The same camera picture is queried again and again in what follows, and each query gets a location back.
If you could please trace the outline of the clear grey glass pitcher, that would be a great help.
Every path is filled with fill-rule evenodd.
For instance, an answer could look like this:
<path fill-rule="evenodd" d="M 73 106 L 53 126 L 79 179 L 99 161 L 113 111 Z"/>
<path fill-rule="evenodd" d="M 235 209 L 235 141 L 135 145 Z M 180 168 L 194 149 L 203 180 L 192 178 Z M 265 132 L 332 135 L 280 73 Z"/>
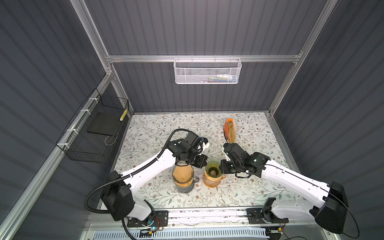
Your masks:
<path fill-rule="evenodd" d="M 200 179 L 199 179 L 198 177 L 193 178 L 193 180 L 194 180 L 194 186 L 195 186 L 196 183 L 198 183 L 198 182 L 200 181 Z M 190 188 L 185 188 L 185 189 L 183 189 L 183 188 L 179 188 L 179 187 L 176 185 L 176 189 L 177 189 L 177 191 L 180 192 L 180 193 L 189 193 L 189 192 L 192 191 L 192 189 L 194 188 L 194 186 L 193 186 L 193 187 L 190 187 Z"/>

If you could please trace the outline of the orange glass pitcher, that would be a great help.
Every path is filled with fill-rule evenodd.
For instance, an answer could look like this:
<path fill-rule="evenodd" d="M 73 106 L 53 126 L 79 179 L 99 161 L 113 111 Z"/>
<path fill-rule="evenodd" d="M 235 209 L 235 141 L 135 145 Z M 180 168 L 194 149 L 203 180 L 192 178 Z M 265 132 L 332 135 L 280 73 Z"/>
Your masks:
<path fill-rule="evenodd" d="M 203 176 L 203 182 L 207 187 L 215 188 L 215 187 L 219 186 L 222 183 L 222 180 L 225 178 L 226 178 L 225 175 L 223 175 L 219 178 L 211 178 L 211 177 Z"/>

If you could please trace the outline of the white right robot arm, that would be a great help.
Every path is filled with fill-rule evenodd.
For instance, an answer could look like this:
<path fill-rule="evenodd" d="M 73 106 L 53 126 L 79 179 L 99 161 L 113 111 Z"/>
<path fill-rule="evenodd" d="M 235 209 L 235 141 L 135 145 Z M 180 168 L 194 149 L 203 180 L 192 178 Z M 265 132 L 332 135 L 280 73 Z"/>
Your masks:
<path fill-rule="evenodd" d="M 234 174 L 248 179 L 256 176 L 275 182 L 303 197 L 302 201 L 282 201 L 269 197 L 257 214 L 267 223 L 283 224 L 290 219 L 314 221 L 321 228 L 342 234 L 348 212 L 344 187 L 336 182 L 319 182 L 292 171 L 270 157 L 255 152 L 252 155 L 236 143 L 225 143 L 226 158 L 220 169 L 224 174 Z"/>

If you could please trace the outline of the green glass dripper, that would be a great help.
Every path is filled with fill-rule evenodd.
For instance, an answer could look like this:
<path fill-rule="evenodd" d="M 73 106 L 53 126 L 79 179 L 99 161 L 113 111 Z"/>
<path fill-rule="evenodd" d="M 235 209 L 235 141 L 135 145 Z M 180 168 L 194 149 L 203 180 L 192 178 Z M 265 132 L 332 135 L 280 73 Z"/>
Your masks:
<path fill-rule="evenodd" d="M 207 162 L 205 172 L 211 178 L 219 178 L 222 176 L 222 171 L 220 170 L 221 163 L 218 161 L 209 161 Z"/>

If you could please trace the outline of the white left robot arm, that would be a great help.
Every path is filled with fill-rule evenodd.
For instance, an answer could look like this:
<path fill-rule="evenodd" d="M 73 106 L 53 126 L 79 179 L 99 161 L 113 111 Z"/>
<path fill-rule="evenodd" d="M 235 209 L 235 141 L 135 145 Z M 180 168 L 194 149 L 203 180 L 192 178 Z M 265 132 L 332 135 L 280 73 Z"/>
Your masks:
<path fill-rule="evenodd" d="M 203 151 L 209 147 L 209 140 L 188 131 L 186 137 L 172 140 L 173 135 L 185 129 L 177 129 L 168 137 L 165 145 L 152 158 L 139 166 L 121 174 L 110 173 L 103 187 L 101 200 L 107 207 L 107 213 L 114 221 L 133 218 L 151 224 L 155 210 L 146 200 L 136 200 L 136 192 L 162 171 L 184 162 L 186 167 L 203 168 L 207 165 L 207 156 Z"/>

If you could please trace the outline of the orange coffee filter box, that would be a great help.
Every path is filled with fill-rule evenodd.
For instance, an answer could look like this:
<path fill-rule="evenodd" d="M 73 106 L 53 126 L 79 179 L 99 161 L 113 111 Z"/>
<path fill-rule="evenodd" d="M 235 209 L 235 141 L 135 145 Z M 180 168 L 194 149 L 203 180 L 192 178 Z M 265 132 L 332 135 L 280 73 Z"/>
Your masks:
<path fill-rule="evenodd" d="M 237 138 L 237 124 L 234 119 L 227 119 L 223 128 L 228 143 L 235 143 Z"/>

